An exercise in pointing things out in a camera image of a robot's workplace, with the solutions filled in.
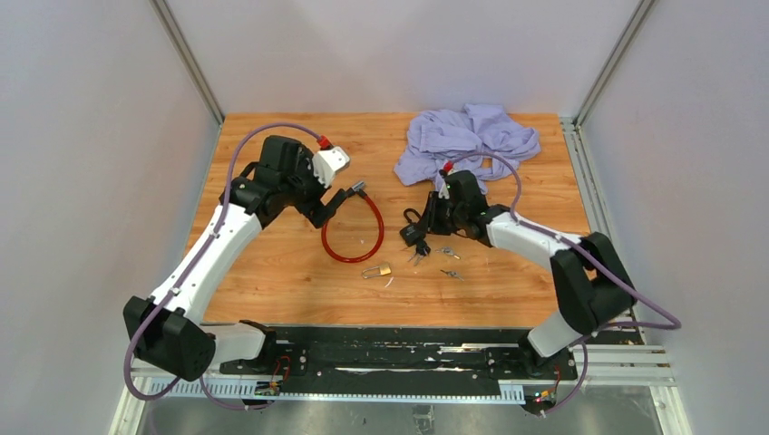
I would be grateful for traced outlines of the black padlock body with shackle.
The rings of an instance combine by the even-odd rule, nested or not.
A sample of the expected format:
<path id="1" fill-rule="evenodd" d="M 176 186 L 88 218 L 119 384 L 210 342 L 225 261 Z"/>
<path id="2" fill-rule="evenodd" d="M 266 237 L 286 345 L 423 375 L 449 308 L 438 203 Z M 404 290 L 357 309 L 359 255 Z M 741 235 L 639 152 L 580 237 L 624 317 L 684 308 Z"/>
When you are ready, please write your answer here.
<path id="1" fill-rule="evenodd" d="M 403 212 L 407 225 L 399 231 L 399 235 L 408 247 L 415 246 L 424 239 L 424 231 L 421 226 L 422 215 L 414 208 L 407 208 Z"/>

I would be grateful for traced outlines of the silver key bunch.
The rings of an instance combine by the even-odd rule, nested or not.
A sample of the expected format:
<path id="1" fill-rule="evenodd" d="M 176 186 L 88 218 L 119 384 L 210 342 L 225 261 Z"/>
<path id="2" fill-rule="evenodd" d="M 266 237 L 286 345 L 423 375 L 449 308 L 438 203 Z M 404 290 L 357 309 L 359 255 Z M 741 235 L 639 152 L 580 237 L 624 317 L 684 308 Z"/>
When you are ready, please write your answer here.
<path id="1" fill-rule="evenodd" d="M 437 251 L 452 258 L 461 259 L 461 257 L 449 246 L 438 248 Z"/>

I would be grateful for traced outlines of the red cable lock black body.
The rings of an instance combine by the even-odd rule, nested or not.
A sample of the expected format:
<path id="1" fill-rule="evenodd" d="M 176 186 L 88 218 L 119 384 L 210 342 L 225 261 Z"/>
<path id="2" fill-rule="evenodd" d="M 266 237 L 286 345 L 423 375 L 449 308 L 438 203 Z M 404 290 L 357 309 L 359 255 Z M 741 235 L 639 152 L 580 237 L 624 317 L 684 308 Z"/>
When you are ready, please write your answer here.
<path id="1" fill-rule="evenodd" d="M 328 239 L 329 224 L 328 220 L 320 229 L 320 242 L 325 252 L 335 261 L 345 264 L 359 264 L 372 258 L 382 247 L 385 241 L 385 220 L 380 208 L 375 204 L 372 196 L 366 191 L 366 183 L 363 180 L 357 181 L 349 188 L 344 188 L 343 205 L 348 199 L 359 197 L 372 212 L 375 223 L 370 223 L 368 227 L 347 227 L 343 224 L 332 225 L 332 235 L 341 236 L 342 229 L 351 229 L 351 233 L 342 237 L 343 253 L 340 254 L 334 250 L 333 242 Z"/>

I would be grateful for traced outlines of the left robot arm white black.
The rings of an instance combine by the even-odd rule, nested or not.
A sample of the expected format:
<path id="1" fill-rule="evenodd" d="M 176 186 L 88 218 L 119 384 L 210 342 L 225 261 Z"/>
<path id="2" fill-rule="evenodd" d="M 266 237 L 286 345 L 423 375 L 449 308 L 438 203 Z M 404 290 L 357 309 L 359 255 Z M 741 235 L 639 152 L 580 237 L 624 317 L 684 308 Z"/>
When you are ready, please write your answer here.
<path id="1" fill-rule="evenodd" d="M 207 324 L 203 317 L 226 273 L 245 248 L 287 208 L 322 227 L 345 197 L 324 195 L 350 158 L 324 144 L 312 151 L 284 136 L 264 139 L 250 162 L 219 197 L 203 233 L 173 272 L 145 298 L 132 297 L 122 311 L 131 338 L 127 359 L 138 359 L 187 382 L 212 365 L 243 360 L 256 374 L 277 365 L 273 332 L 252 321 Z"/>

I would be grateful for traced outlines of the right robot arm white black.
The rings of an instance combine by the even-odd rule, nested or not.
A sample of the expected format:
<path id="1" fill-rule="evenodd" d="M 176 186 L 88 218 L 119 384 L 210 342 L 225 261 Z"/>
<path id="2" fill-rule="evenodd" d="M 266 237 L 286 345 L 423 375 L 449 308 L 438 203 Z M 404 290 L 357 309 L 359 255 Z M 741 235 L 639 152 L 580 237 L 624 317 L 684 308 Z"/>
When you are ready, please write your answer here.
<path id="1" fill-rule="evenodd" d="M 429 194 L 419 229 L 440 236 L 460 234 L 522 256 L 552 275 L 556 311 L 518 342 L 518 363 L 526 375 L 543 376 L 557 353 L 636 303 L 628 273 L 606 235 L 559 232 L 508 206 L 491 205 L 469 170 L 446 165 L 439 174 L 443 186 Z"/>

